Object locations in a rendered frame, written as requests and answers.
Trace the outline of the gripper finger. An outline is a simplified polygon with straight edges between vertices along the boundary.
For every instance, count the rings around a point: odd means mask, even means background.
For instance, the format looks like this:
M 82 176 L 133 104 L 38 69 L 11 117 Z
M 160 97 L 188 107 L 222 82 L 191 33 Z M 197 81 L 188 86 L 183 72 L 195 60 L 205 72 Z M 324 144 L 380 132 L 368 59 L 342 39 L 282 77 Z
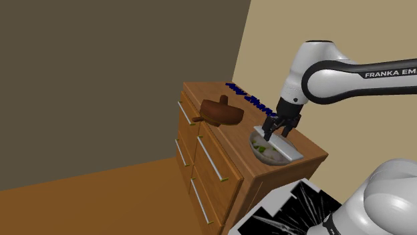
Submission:
M 276 116 L 268 115 L 262 125 L 264 131 L 263 138 L 269 141 L 273 132 L 277 129 L 278 118 Z
M 299 114 L 299 115 L 298 115 L 298 116 L 296 116 L 296 117 L 289 118 L 289 119 L 285 122 L 285 124 L 283 125 L 283 126 L 284 126 L 284 128 L 283 128 L 283 131 L 281 132 L 281 135 L 282 135 L 284 138 L 287 138 L 287 136 L 288 136 L 289 132 L 290 132 L 292 129 L 294 129 L 294 128 L 296 128 L 296 127 L 298 126 L 298 123 L 299 123 L 300 119 L 301 119 L 301 114 Z

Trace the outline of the silver slab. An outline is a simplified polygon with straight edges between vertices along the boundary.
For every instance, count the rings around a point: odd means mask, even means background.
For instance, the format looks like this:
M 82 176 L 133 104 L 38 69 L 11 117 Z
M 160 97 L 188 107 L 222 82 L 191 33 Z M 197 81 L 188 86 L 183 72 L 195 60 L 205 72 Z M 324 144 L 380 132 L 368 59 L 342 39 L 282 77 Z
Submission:
M 270 166 L 284 166 L 303 158 L 296 147 L 280 134 L 271 134 L 266 141 L 261 126 L 253 128 L 255 131 L 249 136 L 249 145 L 259 161 Z

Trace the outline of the grey bowl with food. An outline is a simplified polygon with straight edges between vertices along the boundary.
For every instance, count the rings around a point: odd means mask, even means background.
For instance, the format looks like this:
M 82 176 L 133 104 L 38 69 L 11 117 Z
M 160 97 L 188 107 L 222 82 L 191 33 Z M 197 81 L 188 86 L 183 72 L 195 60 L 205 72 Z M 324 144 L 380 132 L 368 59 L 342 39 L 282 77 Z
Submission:
M 277 135 L 277 137 L 281 138 L 280 143 L 285 142 L 284 154 L 282 154 L 275 146 L 272 146 L 269 142 L 265 141 L 257 131 L 253 131 L 250 134 L 249 146 L 260 162 L 269 166 L 284 166 L 291 162 L 303 159 L 303 155 L 297 151 L 296 147 L 289 140 L 281 135 Z

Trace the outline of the dark blue jagged strip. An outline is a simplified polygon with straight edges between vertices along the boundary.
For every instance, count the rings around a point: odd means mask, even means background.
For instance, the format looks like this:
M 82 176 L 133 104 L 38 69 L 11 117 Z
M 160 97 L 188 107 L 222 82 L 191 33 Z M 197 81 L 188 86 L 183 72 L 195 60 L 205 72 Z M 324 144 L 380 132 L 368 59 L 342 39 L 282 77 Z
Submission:
M 241 89 L 239 86 L 237 86 L 234 83 L 225 83 L 226 86 L 228 86 L 231 90 L 235 92 L 236 95 L 241 95 L 245 100 L 247 100 L 249 103 L 251 103 L 253 106 L 255 106 L 257 109 L 265 113 L 267 116 L 276 116 L 277 114 L 270 108 L 268 108 L 266 105 L 260 102 L 260 100 L 255 97 L 254 95 L 250 95 L 247 92 L 245 92 L 243 89 Z

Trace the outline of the wooden chest of drawers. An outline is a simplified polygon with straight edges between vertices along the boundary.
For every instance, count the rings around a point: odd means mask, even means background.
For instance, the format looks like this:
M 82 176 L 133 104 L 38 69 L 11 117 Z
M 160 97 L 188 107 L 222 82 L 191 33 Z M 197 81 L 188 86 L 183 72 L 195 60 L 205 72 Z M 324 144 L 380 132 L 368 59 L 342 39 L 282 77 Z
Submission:
M 303 155 L 285 166 L 268 166 L 259 161 L 249 143 L 254 126 L 266 115 L 243 95 L 237 86 L 224 81 L 189 82 L 182 85 L 179 106 L 176 160 L 190 196 L 202 235 L 228 235 L 229 230 L 271 190 L 310 179 L 327 152 L 297 130 L 288 140 Z M 203 100 L 228 97 L 231 106 L 243 109 L 236 126 L 219 127 L 193 122 Z

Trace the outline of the brown wooden lidded pan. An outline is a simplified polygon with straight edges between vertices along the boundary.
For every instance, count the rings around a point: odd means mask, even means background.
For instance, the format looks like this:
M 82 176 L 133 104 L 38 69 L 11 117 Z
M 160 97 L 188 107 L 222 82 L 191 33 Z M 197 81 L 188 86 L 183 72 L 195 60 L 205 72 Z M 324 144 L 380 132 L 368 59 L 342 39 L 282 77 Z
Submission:
M 227 95 L 221 95 L 219 101 L 204 99 L 200 105 L 198 117 L 193 117 L 193 122 L 206 122 L 212 126 L 238 125 L 244 116 L 244 110 L 228 104 Z

